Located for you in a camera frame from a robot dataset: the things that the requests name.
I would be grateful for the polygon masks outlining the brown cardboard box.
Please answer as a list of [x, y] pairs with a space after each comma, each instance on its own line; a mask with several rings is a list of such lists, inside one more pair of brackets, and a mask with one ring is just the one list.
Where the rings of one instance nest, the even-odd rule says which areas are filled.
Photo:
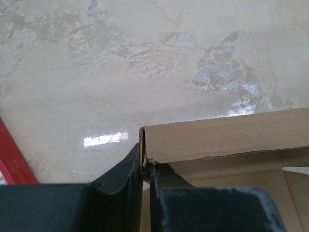
[[170, 164], [196, 187], [260, 187], [286, 229], [309, 229], [309, 110], [145, 126], [140, 167]]

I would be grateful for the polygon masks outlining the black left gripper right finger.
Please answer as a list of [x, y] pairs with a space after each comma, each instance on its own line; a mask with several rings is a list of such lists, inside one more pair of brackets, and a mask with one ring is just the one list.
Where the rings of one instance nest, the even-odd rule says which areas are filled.
[[151, 164], [153, 232], [284, 232], [271, 196], [261, 188], [196, 188], [169, 164]]

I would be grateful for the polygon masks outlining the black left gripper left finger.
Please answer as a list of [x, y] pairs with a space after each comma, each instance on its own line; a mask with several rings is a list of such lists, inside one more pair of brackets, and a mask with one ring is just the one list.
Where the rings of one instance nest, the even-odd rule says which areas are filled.
[[139, 145], [90, 183], [3, 185], [3, 232], [137, 232], [142, 177]]

